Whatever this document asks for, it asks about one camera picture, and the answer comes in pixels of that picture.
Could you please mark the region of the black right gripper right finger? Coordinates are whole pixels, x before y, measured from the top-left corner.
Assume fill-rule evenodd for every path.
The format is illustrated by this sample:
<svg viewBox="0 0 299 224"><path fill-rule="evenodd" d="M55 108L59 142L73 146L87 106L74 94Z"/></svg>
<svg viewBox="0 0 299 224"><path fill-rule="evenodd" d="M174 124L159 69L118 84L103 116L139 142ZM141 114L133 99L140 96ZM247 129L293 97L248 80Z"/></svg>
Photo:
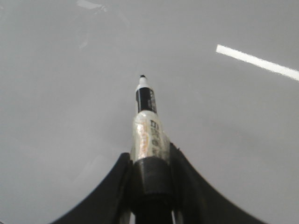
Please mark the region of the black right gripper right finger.
<svg viewBox="0 0 299 224"><path fill-rule="evenodd" d="M264 224L219 193L170 143L174 218L177 224Z"/></svg>

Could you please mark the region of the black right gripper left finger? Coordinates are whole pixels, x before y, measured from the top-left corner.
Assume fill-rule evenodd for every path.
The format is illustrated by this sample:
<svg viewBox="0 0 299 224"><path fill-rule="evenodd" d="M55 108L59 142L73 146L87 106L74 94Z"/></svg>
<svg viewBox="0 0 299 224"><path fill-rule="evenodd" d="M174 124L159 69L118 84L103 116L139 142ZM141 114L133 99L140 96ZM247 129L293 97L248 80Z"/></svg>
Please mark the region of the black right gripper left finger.
<svg viewBox="0 0 299 224"><path fill-rule="evenodd" d="M53 224L129 224L130 208L125 199L132 163L122 153L101 183Z"/></svg>

